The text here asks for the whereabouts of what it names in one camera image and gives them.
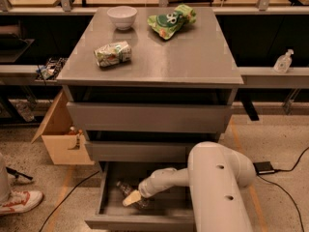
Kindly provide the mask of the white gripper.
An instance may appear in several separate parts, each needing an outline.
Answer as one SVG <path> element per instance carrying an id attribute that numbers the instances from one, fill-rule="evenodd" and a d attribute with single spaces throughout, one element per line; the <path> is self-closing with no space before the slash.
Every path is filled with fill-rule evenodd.
<path id="1" fill-rule="evenodd" d="M 125 207 L 136 203 L 144 198 L 150 198 L 160 192 L 160 185 L 155 178 L 144 179 L 138 186 L 138 190 L 131 192 L 123 201 Z"/>

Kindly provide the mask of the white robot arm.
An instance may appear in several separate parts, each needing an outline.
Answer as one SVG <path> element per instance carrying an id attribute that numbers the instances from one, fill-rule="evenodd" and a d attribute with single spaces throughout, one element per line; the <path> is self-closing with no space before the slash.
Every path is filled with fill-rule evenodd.
<path id="1" fill-rule="evenodd" d="M 188 187 L 197 232 L 253 232 L 240 191 L 256 178 L 244 154 L 214 142 L 195 145 L 187 167 L 157 169 L 123 201 L 130 206 L 172 187 Z"/>

